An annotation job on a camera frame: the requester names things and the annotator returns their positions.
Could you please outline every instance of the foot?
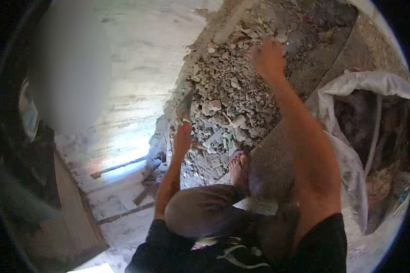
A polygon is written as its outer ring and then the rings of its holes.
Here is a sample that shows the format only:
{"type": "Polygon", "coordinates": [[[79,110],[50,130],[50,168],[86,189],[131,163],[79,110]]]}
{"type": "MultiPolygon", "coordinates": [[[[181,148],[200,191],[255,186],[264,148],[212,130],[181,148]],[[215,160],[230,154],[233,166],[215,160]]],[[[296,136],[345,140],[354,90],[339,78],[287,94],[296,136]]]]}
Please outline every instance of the foot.
{"type": "Polygon", "coordinates": [[[245,196],[249,196],[249,157],[245,154],[236,156],[229,164],[231,185],[243,191],[245,196]]]}

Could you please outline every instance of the trowel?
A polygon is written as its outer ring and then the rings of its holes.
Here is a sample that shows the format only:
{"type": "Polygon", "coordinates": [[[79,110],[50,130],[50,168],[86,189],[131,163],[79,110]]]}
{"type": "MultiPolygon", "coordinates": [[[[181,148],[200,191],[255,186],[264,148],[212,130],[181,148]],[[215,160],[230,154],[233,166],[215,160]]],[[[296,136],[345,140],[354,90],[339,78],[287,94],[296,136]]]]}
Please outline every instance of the trowel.
{"type": "Polygon", "coordinates": [[[193,85],[190,91],[184,96],[180,104],[175,110],[176,117],[181,123],[191,123],[190,111],[191,111],[191,102],[193,101],[193,93],[196,89],[196,85],[193,85]]]}

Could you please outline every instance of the white wall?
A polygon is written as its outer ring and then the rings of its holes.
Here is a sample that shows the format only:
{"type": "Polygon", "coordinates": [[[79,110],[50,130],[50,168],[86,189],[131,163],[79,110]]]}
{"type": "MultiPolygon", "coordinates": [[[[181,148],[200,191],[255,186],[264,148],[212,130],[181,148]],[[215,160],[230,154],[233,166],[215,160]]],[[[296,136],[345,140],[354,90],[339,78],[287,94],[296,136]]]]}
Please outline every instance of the white wall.
{"type": "Polygon", "coordinates": [[[90,174],[145,156],[191,45],[206,25],[196,9],[217,11],[223,0],[89,0],[103,22],[112,53],[112,85],[103,114],[78,135],[55,142],[79,187],[94,191],[124,178],[90,174]]]}

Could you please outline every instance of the concrete debris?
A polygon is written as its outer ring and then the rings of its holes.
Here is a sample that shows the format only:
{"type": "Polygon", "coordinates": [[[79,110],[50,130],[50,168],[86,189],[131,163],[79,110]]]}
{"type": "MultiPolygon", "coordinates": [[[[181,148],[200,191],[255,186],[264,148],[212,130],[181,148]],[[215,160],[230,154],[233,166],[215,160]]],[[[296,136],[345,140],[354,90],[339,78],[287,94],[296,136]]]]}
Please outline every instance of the concrete debris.
{"type": "Polygon", "coordinates": [[[249,129],[249,134],[251,134],[252,136],[265,136],[267,133],[267,129],[261,128],[260,126],[249,129]]]}
{"type": "Polygon", "coordinates": [[[249,32],[248,36],[251,37],[252,39],[259,37],[258,33],[255,31],[249,32]]]}
{"type": "Polygon", "coordinates": [[[261,46],[266,37],[281,42],[285,76],[289,77],[306,64],[320,43],[334,43],[334,34],[340,28],[354,24],[354,16],[346,19],[347,15],[337,13],[327,0],[313,1],[313,5],[300,7],[292,4],[295,1],[254,4],[243,13],[227,40],[205,47],[197,44],[191,51],[194,58],[184,81],[196,86],[191,106],[191,135],[196,144],[187,153],[189,160],[182,170],[187,177],[195,173],[203,177],[195,185],[219,179],[228,172],[227,155],[237,149],[252,149],[280,120],[270,88],[252,68],[250,48],[261,46]]]}
{"type": "Polygon", "coordinates": [[[221,110],[222,109],[222,104],[220,103],[220,100],[210,101],[209,109],[212,110],[212,111],[221,110]]]}
{"type": "Polygon", "coordinates": [[[231,78],[231,86],[234,88],[237,88],[238,90],[241,89],[240,84],[238,83],[237,77],[232,77],[231,78]]]}
{"type": "Polygon", "coordinates": [[[211,143],[212,143],[214,140],[218,139],[220,136],[222,136],[223,132],[224,132],[223,128],[220,128],[220,129],[219,129],[217,132],[215,132],[207,141],[205,141],[205,142],[203,143],[203,145],[204,145],[205,147],[207,147],[207,148],[211,147],[211,143]]]}
{"type": "Polygon", "coordinates": [[[298,29],[298,23],[296,23],[296,22],[290,22],[290,29],[291,29],[292,31],[297,30],[297,29],[298,29]]]}
{"type": "Polygon", "coordinates": [[[227,153],[223,153],[220,155],[220,162],[224,165],[229,163],[230,156],[227,153]]]}
{"type": "Polygon", "coordinates": [[[232,121],[232,124],[233,124],[233,127],[234,127],[234,128],[238,128],[238,127],[240,127],[241,125],[245,124],[245,122],[246,122],[246,117],[243,116],[243,115],[238,115],[238,116],[232,121]]]}
{"type": "Polygon", "coordinates": [[[211,119],[213,120],[213,123],[221,127],[226,127],[230,124],[228,120],[221,114],[215,114],[211,119]]]}
{"type": "Polygon", "coordinates": [[[277,41],[279,41],[280,43],[285,43],[285,42],[287,41],[288,37],[287,37],[286,34],[278,33],[278,34],[275,36],[275,39],[276,39],[277,41]]]}

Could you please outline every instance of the knee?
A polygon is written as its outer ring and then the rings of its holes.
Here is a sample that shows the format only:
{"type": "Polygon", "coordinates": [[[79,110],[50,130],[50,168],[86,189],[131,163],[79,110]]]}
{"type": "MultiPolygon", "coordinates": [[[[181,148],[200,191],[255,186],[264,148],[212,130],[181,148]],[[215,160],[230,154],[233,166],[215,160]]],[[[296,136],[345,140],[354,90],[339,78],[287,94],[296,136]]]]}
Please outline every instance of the knee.
{"type": "Polygon", "coordinates": [[[166,225],[171,232],[192,237],[200,220],[199,198],[192,189],[177,192],[164,211],[166,225]]]}

